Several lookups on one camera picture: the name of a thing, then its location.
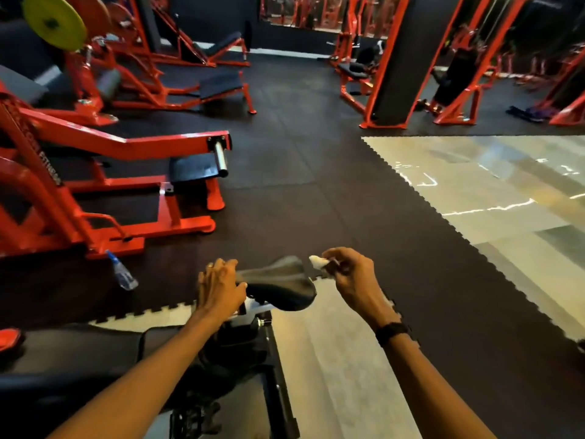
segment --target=black wristwatch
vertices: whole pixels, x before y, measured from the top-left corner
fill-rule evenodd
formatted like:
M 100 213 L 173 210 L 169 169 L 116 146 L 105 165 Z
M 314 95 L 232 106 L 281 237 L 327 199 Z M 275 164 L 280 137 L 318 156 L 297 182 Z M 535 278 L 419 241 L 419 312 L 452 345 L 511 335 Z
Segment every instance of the black wristwatch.
M 392 337 L 404 333 L 408 333 L 408 327 L 405 324 L 391 322 L 388 325 L 378 328 L 376 331 L 376 339 L 378 339 L 380 346 L 384 347 Z

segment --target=exercise bike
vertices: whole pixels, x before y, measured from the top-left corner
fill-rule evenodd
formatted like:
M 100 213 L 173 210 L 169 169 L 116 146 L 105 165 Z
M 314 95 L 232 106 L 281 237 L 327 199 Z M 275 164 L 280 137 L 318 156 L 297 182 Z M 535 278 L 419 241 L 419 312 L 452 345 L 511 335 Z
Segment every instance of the exercise bike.
M 281 258 L 265 268 L 240 271 L 247 298 L 216 332 L 187 369 L 161 412 L 171 411 L 170 439 L 217 434 L 213 416 L 218 398 L 259 375 L 271 437 L 300 436 L 292 414 L 270 310 L 299 311 L 317 294 L 299 258 Z M 101 390 L 154 353 L 179 330 L 144 333 L 88 324 L 41 330 L 4 330 L 0 345 L 0 406 L 4 428 L 27 439 L 44 438 Z

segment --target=bike seat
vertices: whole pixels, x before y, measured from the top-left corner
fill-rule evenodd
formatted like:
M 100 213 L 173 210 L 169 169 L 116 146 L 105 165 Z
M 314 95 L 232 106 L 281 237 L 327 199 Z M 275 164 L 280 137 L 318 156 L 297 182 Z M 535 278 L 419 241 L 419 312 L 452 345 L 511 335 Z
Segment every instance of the bike seat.
M 248 284 L 248 296 L 283 311 L 304 310 L 317 295 L 303 262 L 296 256 L 280 258 L 264 268 L 238 271 L 236 280 Z
M 19 345 L 0 355 L 0 401 L 109 384 L 139 360 L 141 339 L 140 332 L 85 324 L 26 331 Z

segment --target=black rubber floor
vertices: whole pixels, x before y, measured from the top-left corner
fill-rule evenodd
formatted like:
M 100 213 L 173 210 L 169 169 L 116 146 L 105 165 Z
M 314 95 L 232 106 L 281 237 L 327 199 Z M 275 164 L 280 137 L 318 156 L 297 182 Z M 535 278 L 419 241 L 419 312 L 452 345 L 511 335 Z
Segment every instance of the black rubber floor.
M 228 129 L 234 151 L 230 176 L 221 180 L 227 206 L 214 213 L 216 231 L 152 239 L 143 255 L 124 258 L 140 282 L 132 293 L 117 287 L 107 260 L 87 261 L 83 249 L 4 259 L 0 326 L 88 321 L 187 302 L 197 271 L 218 256 L 248 268 L 284 254 L 307 258 L 353 246 L 374 258 L 381 285 L 423 351 L 500 439 L 585 437 L 585 355 L 362 142 L 360 119 L 338 98 L 330 67 L 252 57 L 245 75 L 256 116 L 237 97 L 206 115 L 126 112 L 108 129 L 121 136 Z M 169 80 L 193 70 L 173 68 Z M 501 84 L 486 94 L 481 125 L 440 128 L 420 114 L 408 133 L 558 131 L 507 120 L 498 104 L 513 102 L 508 91 Z M 74 174 L 60 166 L 64 177 Z M 164 162 L 114 162 L 109 173 L 164 170 Z M 145 196 L 83 200 L 123 223 L 148 219 L 155 203 Z

